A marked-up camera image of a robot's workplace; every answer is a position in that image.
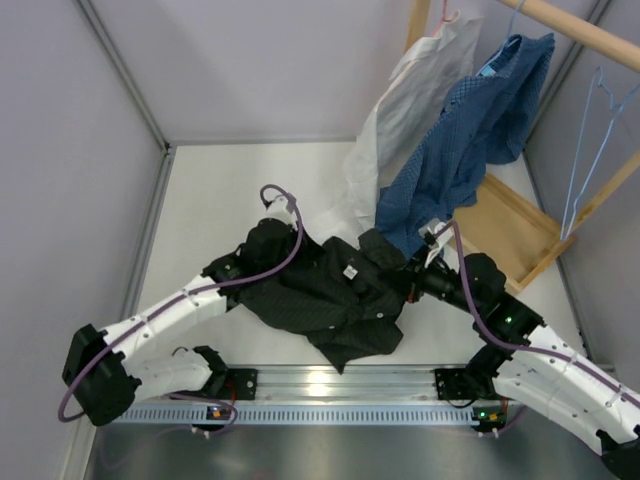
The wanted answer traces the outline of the black pinstripe shirt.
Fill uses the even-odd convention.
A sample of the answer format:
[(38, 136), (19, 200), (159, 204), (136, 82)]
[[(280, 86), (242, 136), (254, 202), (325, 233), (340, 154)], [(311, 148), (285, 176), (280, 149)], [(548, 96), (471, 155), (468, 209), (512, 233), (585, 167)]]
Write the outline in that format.
[(374, 229), (357, 247), (335, 236), (322, 244), (304, 236), (291, 263), (241, 286), (234, 299), (266, 325), (306, 337), (342, 373), (352, 360), (393, 353), (403, 339), (396, 321), (405, 297), (389, 273), (405, 262)]

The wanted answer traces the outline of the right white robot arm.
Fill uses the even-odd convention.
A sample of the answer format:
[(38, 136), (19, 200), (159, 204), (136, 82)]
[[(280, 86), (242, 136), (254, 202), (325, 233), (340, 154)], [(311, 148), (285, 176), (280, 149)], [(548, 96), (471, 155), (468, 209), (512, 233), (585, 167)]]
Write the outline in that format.
[(508, 293), (506, 277), (490, 257), (470, 254), (454, 270), (420, 252), (405, 271), (409, 300), (430, 295), (472, 315), (485, 343), (463, 370), (472, 394), (522, 404), (581, 440), (616, 478), (638, 478), (638, 393)]

